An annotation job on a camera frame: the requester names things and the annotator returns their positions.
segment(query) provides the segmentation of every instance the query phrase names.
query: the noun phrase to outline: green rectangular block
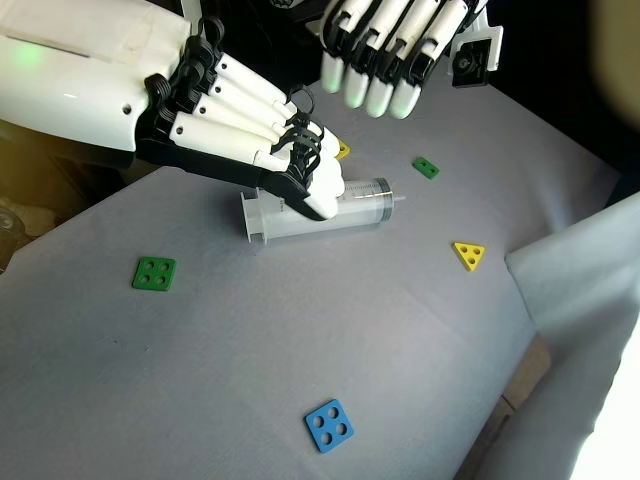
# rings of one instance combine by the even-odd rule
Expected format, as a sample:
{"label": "green rectangular block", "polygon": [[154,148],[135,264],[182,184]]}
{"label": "green rectangular block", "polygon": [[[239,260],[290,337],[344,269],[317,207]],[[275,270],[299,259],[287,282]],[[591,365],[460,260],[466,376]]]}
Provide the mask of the green rectangular block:
{"label": "green rectangular block", "polygon": [[416,158],[413,162],[413,166],[429,180],[433,180],[440,173],[440,169],[438,167],[423,157]]}
{"label": "green rectangular block", "polygon": [[171,287],[176,261],[172,258],[142,257],[131,286],[140,290],[166,292]]}

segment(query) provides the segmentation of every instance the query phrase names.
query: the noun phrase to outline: gray table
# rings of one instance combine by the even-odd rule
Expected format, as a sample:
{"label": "gray table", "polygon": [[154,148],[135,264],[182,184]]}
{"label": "gray table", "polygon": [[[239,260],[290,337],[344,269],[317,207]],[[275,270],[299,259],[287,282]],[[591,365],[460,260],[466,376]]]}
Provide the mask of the gray table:
{"label": "gray table", "polygon": [[[376,231],[250,245],[238,187],[167,168],[19,251],[0,478],[451,478],[534,333],[504,255],[598,210],[614,175],[492,88],[447,84],[403,122],[318,93],[345,176],[407,196]],[[487,247],[475,273],[452,241]],[[177,259],[169,293],[130,287],[143,255]],[[331,398],[356,434],[320,455],[302,418]]]}

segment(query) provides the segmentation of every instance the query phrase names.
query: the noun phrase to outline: syringe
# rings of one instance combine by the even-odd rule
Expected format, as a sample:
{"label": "syringe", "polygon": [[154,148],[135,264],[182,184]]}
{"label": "syringe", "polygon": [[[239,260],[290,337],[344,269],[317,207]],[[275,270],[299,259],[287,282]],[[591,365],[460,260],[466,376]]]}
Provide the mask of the syringe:
{"label": "syringe", "polygon": [[265,243],[274,238],[386,222],[391,218],[395,201],[400,200],[394,200],[384,178],[345,182],[344,195],[338,198],[338,214],[330,220],[316,222],[264,190],[256,190],[256,198],[241,195],[249,242],[255,235],[261,235]]}

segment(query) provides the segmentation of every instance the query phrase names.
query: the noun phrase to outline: yellow triangular block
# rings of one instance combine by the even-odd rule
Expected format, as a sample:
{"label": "yellow triangular block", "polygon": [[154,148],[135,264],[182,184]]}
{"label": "yellow triangular block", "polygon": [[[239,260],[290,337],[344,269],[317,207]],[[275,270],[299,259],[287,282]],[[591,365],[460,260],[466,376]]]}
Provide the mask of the yellow triangular block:
{"label": "yellow triangular block", "polygon": [[460,260],[467,270],[473,272],[482,257],[484,256],[484,247],[482,245],[473,245],[471,243],[454,242],[453,249],[456,251]]}
{"label": "yellow triangular block", "polygon": [[342,160],[344,157],[351,153],[351,147],[340,140],[340,152],[336,155],[337,160]]}

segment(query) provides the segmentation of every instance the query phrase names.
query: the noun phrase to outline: blue square block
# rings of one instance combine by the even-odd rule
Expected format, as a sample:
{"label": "blue square block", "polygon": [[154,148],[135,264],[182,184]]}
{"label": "blue square block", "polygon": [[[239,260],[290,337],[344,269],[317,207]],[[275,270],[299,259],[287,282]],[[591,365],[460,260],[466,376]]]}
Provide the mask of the blue square block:
{"label": "blue square block", "polygon": [[355,433],[347,414],[337,400],[331,400],[304,419],[320,453],[333,450]]}

